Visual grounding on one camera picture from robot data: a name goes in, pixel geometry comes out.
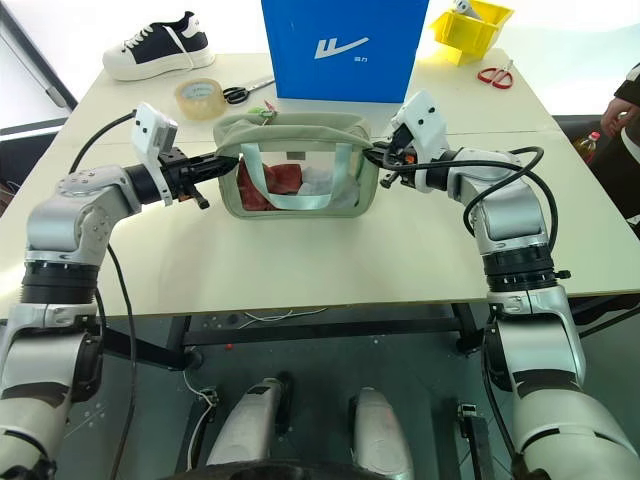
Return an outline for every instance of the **red-handled scissors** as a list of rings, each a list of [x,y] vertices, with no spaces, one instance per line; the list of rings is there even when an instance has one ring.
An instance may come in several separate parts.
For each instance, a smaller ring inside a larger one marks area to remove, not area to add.
[[[513,76],[509,72],[513,67],[513,60],[509,60],[506,67],[502,68],[485,68],[478,72],[478,80],[484,83],[488,83],[492,87],[506,90],[513,85]]]

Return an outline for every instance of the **shoelace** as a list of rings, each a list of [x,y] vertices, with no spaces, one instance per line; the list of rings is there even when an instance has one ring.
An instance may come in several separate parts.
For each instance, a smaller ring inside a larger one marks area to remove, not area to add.
[[[133,48],[139,43],[143,42],[151,32],[153,32],[153,27],[151,25],[147,25],[129,40],[124,41],[124,43],[122,44],[122,51],[124,52],[125,48]]]

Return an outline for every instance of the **green fabric handle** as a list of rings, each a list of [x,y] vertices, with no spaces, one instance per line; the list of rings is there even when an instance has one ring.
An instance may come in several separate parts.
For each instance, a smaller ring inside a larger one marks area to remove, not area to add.
[[[243,143],[240,145],[240,150],[244,156],[251,182],[274,207],[282,210],[320,210],[326,208],[334,196],[338,195],[344,187],[351,163],[352,145],[336,143],[332,188],[331,193],[326,195],[276,195],[270,193],[267,188],[267,180],[264,177],[262,155],[258,144]]]

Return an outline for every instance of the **white logo on blue box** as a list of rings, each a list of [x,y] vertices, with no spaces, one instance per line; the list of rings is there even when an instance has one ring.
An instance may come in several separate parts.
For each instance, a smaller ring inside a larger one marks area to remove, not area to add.
[[[337,38],[330,38],[329,45],[327,46],[327,40],[318,41],[318,48],[316,48],[316,56],[313,57],[315,59],[330,57],[332,55],[338,55],[339,53],[346,52],[347,50],[351,50],[352,48],[359,47],[363,43],[367,43],[369,41],[369,37],[363,37],[360,40],[356,40],[355,42],[348,43],[343,45],[342,47],[336,47],[336,43],[338,43]]]

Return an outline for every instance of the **bottle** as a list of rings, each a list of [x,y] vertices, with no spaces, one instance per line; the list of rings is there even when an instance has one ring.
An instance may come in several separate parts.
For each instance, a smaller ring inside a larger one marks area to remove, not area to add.
[[[585,163],[591,163],[596,153],[596,142],[600,138],[598,132],[591,132],[588,137],[582,137],[573,142],[573,148],[582,157]]]

